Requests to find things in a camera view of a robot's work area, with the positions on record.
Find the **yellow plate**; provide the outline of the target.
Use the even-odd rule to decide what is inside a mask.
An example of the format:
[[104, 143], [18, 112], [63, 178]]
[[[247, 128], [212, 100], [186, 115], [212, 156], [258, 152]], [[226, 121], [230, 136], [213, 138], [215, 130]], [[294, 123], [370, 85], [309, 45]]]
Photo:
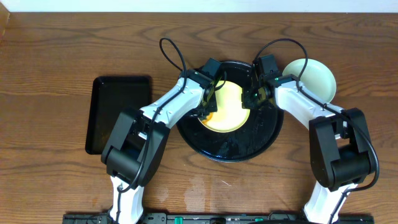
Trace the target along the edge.
[[204, 127], [217, 133], [228, 133], [239, 129], [249, 118], [250, 109], [242, 108], [243, 88], [231, 81], [215, 92], [218, 110]]

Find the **light green plate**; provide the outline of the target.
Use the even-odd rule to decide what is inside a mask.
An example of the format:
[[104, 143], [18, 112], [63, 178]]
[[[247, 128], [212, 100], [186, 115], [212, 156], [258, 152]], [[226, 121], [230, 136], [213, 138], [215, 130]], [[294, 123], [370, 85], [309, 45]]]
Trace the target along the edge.
[[[282, 74], [294, 75], [298, 77], [305, 63], [305, 59], [297, 59], [290, 62], [283, 70]], [[336, 80], [331, 70], [321, 62], [308, 59], [307, 66], [300, 78], [303, 85], [321, 100], [330, 103], [336, 93]]]

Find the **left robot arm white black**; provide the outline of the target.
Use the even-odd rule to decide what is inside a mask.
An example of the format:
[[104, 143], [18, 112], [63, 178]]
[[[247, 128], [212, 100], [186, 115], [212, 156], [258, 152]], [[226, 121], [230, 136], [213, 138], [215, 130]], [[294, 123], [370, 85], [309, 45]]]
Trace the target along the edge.
[[137, 223], [143, 213], [144, 187], [162, 159], [171, 128], [186, 114], [206, 107], [225, 72], [183, 70], [175, 86], [139, 110], [119, 114], [101, 154], [111, 177], [114, 223]]

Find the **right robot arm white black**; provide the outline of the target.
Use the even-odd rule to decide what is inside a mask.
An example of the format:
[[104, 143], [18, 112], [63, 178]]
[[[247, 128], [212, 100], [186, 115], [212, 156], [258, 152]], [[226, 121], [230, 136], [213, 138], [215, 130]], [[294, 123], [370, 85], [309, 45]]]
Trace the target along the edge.
[[308, 222], [338, 221], [347, 196], [376, 183], [379, 161], [361, 110], [322, 100], [293, 75], [253, 82], [243, 89], [242, 101], [249, 109], [272, 103], [308, 129], [310, 164], [317, 181], [303, 208]]

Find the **orange green sponge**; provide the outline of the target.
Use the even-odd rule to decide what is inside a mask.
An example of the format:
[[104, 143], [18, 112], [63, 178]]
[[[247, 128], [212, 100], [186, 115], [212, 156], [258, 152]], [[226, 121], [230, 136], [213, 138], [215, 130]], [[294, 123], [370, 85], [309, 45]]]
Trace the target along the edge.
[[209, 113], [208, 115], [206, 115], [206, 116], [200, 118], [200, 121], [201, 121], [203, 124], [206, 124], [207, 122], [209, 122], [209, 121], [212, 119], [213, 114], [214, 114], [214, 112]]

